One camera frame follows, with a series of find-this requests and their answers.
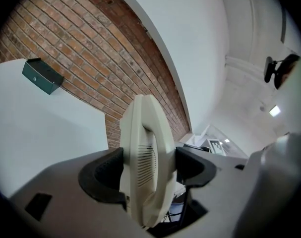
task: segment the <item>dark green box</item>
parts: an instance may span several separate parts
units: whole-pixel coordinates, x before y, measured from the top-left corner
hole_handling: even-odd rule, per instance
[[[64,79],[41,58],[27,60],[22,74],[47,94],[59,88]]]

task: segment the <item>brick wall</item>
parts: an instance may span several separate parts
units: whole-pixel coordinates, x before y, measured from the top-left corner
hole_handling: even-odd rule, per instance
[[[0,33],[0,62],[41,57],[63,89],[105,113],[109,147],[136,94],[162,105],[175,140],[189,132],[160,51],[123,0],[21,0]]]

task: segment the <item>fluorescent light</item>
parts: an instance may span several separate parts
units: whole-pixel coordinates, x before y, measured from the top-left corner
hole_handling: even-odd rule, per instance
[[[278,106],[274,106],[271,111],[269,111],[269,114],[272,116],[272,117],[275,117],[276,115],[278,115],[280,113],[280,109]]]

